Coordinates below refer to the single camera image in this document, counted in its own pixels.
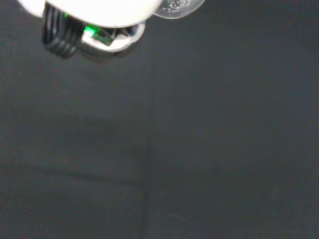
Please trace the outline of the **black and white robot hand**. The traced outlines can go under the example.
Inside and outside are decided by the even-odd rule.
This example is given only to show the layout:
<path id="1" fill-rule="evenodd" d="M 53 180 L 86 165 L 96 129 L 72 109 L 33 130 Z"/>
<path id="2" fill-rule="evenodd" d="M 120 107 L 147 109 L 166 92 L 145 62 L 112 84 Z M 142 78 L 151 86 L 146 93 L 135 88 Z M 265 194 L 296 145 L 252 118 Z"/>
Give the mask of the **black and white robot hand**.
<path id="1" fill-rule="evenodd" d="M 94 61 L 130 54 L 160 0 L 20 0 L 41 19 L 44 49 L 62 59 L 76 51 Z"/>

